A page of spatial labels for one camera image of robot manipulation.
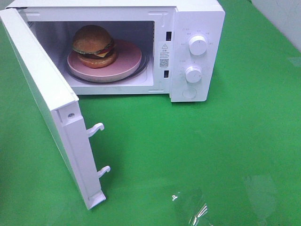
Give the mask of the white lower microwave knob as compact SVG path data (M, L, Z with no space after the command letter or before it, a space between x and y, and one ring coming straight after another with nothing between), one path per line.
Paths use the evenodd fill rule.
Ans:
M185 70L186 81L189 83L197 83L202 78L201 68L190 66Z

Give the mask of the burger with sesame-free bun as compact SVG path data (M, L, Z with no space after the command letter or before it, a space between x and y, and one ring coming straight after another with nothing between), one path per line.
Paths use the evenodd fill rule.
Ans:
M109 66L118 58L114 39L97 25L86 25L76 31L72 50L83 65L93 69Z

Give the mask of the white microwave door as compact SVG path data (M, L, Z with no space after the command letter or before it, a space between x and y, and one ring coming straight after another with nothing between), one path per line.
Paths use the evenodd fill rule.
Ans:
M79 98L40 45L16 9L0 12L21 69L35 102L51 132L69 172L88 209L106 199L100 177L111 170L96 169L89 138L102 123L87 129L79 107Z

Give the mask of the glass microwave turntable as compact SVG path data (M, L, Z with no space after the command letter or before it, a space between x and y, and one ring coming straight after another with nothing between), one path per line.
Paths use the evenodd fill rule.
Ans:
M140 62L139 67L130 76L121 79L119 81L97 83L97 82L86 81L73 75L68 67L67 60L66 60L64 63L64 68L66 73L65 78L67 79L67 81L75 80L83 84L93 84L93 85L133 85L133 84L140 85L147 81L147 75L145 75L145 71L147 70L148 64L149 64L149 58L147 56L142 56L142 60Z

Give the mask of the pink round plate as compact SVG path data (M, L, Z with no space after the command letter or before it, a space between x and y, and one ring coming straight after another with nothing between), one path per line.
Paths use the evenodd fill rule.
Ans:
M112 64L92 69L81 63L73 51L67 57L68 67L73 75L90 82L106 83L119 81L133 74L142 60L141 50L133 43L125 40L115 40L117 59Z

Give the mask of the white warning label sticker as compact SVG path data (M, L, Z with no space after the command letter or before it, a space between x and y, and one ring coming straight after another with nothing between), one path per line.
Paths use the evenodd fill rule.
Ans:
M161 69L168 69L172 54L172 45L169 41L160 41L158 43L158 66Z

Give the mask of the round white door button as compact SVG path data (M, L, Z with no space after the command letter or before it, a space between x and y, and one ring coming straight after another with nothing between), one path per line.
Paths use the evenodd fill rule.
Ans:
M186 99L194 99L197 95L197 91L194 88L187 88L182 92L182 95Z

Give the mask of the white microwave knob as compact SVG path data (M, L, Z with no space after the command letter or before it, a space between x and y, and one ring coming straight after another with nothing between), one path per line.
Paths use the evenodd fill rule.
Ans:
M190 66L185 70L186 81L189 83L197 83L202 78L201 68Z
M207 50L207 39L202 34L196 34L189 39L190 53L195 56L204 54Z

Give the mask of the white microwave oven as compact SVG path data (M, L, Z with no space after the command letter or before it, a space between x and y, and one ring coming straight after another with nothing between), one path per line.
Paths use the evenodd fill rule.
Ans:
M67 81L78 95L168 94L173 102L205 101L222 32L225 12L215 0L15 0L5 9L16 9L64 79L64 63L71 40L82 26L96 24L116 40L136 44L149 58L140 85L93 85ZM189 39L202 34L207 50L190 53ZM158 66L158 43L172 45L168 69ZM201 68L197 83L186 81L185 70ZM194 88L197 95L186 99L182 92Z

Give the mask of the white upper microwave knob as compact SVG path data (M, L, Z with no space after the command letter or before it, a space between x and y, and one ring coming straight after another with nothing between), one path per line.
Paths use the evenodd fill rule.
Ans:
M195 56L204 54L207 50L207 39L202 34L196 34L189 39L190 53Z

